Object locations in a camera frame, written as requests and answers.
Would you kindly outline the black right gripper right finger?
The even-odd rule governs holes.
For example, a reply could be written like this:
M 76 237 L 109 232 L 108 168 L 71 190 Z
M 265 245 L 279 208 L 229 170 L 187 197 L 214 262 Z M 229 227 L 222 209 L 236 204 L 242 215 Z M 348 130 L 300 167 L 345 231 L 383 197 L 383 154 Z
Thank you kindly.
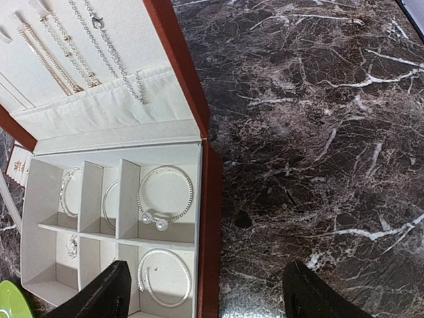
M 341 297 L 299 260 L 290 262 L 282 276 L 287 317 L 370 317 Z

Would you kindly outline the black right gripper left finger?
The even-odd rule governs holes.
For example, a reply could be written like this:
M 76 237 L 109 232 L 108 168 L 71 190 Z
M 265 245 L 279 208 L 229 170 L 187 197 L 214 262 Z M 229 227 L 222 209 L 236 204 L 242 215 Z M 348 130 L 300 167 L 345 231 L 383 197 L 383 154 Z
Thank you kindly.
M 127 262 L 116 260 L 73 298 L 44 316 L 127 317 L 131 283 L 131 273 Z

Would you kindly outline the brown jewelry box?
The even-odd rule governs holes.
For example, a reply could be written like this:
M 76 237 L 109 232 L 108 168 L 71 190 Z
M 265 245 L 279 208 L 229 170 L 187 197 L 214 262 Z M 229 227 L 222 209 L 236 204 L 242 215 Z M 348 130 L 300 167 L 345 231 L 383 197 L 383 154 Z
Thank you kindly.
M 110 263 L 131 273 L 129 317 L 217 317 L 223 163 L 170 1 L 2 1 L 1 126 L 34 154 L 21 228 L 21 283 L 54 307 Z M 184 217 L 140 220 L 142 178 L 181 168 Z M 142 255 L 176 253 L 191 295 L 165 308 L 136 284 Z

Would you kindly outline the jewelry tray brown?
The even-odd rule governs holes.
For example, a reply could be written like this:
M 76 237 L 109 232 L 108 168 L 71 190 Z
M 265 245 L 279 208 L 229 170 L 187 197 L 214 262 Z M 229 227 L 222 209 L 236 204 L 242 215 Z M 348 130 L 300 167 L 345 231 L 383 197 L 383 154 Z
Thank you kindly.
M 14 143 L 6 169 L 6 176 L 18 186 L 27 185 L 30 162 L 34 154 L 23 148 L 21 144 Z

